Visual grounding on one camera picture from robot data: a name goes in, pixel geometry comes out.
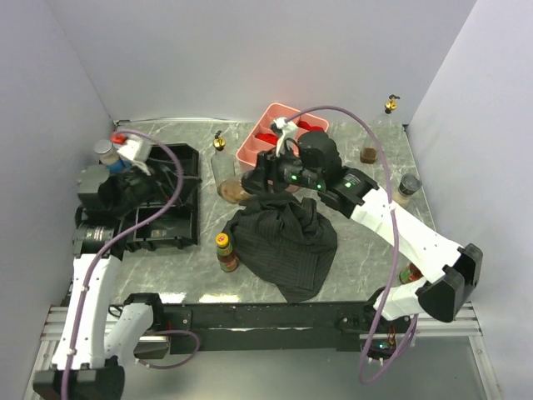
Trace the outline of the dark striped cloth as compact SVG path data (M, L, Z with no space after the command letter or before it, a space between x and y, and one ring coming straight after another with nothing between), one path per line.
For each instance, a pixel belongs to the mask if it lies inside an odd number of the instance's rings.
M239 260L260 279L276 285L288 303L314 298L331 270L338 236L316 200L288 192L241 202L222 231Z

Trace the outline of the red item middle compartment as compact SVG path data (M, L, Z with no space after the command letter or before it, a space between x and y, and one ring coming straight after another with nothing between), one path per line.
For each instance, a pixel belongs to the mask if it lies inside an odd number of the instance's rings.
M271 145L276 145L277 143L277 140L278 140L278 136L274 133L268 133L268 132L259 132L257 135L256 135L256 138L258 140L261 140L265 143L269 143Z

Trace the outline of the red item back compartment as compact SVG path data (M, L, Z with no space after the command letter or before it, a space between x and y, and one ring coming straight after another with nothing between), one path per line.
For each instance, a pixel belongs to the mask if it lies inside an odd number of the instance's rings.
M309 123L307 121L304 121L304 120L299 120L296 125L300 129L303 129L305 131L323 131L324 130L324 128L321 127L320 125L311 124L311 123Z

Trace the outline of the red item compartment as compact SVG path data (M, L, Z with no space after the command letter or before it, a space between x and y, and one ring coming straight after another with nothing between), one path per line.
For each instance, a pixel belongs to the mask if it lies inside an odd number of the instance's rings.
M276 145L277 143L277 140L278 140L278 136L274 133L268 133L268 132L259 132L257 135L256 135L256 138L258 140L261 140L265 143L269 143L271 145Z
M324 128L321 127L320 125L311 124L311 123L309 123L307 121L304 121L304 120L299 120L296 125L300 129L303 129L305 131L323 131L324 130Z

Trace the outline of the pink divided storage box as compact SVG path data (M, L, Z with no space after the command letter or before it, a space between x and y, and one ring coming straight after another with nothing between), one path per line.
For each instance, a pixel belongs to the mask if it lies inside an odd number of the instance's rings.
M257 154L276 148L277 136L270 129L271 123L277 118L288 118L299 110L281 103L272 103L248 134L242 145L236 152L236 159L243 173L252 170L256 166ZM297 132L295 139L312 130L322 130L326 132L329 122L326 119L312 115L303 114L295 121Z

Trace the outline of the aluminium frame rail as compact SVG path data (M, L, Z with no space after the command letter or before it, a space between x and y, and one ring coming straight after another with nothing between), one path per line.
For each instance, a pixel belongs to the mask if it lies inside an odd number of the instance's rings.
M156 293L141 292L119 305L118 315L101 293L89 296L79 324L77 341L71 344L77 294L68 307L52 309L43 332L26 399L60 399L67 357L68 399L119 399L125 386L125 368L131 364L162 359L170 340L151 332L162 300Z

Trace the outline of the dark lid beige powder jar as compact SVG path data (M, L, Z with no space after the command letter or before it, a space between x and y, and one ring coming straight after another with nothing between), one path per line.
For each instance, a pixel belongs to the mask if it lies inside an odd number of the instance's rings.
M393 193L393 200L402 208L406 208L412 196L421 189L421 180L414 174L406 173L401 177L399 185Z

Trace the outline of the blue label spice jar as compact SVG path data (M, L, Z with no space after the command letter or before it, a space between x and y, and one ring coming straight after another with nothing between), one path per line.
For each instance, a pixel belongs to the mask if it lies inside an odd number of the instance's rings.
M110 173L123 173L131 167L129 162L121 159L110 140L101 139L97 141L93 150L97 154L99 162L103 164Z

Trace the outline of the red yellow cap sauce bottle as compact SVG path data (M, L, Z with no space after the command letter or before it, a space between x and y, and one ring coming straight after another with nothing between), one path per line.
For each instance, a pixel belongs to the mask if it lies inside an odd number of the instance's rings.
M221 269L226 273L235 271L238 267L238 257L230 242L230 238L224 232L219 233L215 239L217 245L217 259Z

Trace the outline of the red label sauce bottle right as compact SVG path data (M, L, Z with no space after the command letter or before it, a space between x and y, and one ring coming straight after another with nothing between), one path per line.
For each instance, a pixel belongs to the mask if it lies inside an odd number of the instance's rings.
M413 263L410 263L405 268L403 268L399 273L399 280L401 284L408 284L415 282L422 278L423 275L420 269L415 266Z

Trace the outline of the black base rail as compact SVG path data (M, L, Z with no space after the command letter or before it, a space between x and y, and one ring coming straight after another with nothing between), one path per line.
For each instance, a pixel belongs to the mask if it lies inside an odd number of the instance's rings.
M151 332L187 330L203 352L335 348L358 352L375 312L366 302L164 304Z

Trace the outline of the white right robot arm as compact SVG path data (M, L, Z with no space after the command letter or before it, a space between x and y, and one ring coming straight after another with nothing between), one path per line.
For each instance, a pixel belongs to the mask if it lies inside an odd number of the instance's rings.
M289 186L315 190L329 208L376 233L417 267L419 280L382 292L365 311L372 331L383 332L394 320L416 313L452 322L479 282L481 249L441 236L391 201L363 171L342 165L336 143L323 131L303 134L296 145L297 152L259 152L256 166L242 178L243 188L250 194L279 193Z

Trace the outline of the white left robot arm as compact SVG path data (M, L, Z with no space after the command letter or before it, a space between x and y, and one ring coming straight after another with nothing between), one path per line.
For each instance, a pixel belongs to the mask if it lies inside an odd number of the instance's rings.
M148 293L131 295L112 330L105 330L127 239L139 228L129 216L156 191L153 173L136 167L112 173L98 164L82 171L67 316L50 369L37 371L32 382L41 398L119 399L139 339L164 329L162 301Z

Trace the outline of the black divided organizer tray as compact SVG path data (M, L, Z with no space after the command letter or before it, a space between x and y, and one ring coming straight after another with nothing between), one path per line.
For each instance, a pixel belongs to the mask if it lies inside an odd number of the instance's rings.
M200 156L199 152L186 143L170 144L170 151L182 165L183 185L178 199L158 219L129 233L123 239L129 252L158 248L183 249L199 243L200 214ZM87 167L78 178L77 196L80 206L76 212L78 228L87 228L86 240L98 243L101 233L106 238L111 233L121 233L163 209L176 190L178 173L168 154L158 146L152 147L147 165L158 175L160 192L153 199L143 203L125 217L114 218L97 210L98 187L114 173L101 163Z

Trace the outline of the tall gold spout oil bottle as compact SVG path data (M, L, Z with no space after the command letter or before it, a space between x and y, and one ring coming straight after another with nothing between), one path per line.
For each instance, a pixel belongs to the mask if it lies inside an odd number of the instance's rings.
M214 135L212 146L211 167L218 195L228 203L238 204L252 195L242 187L241 176L235 169L235 158L227 150L225 138L221 131Z

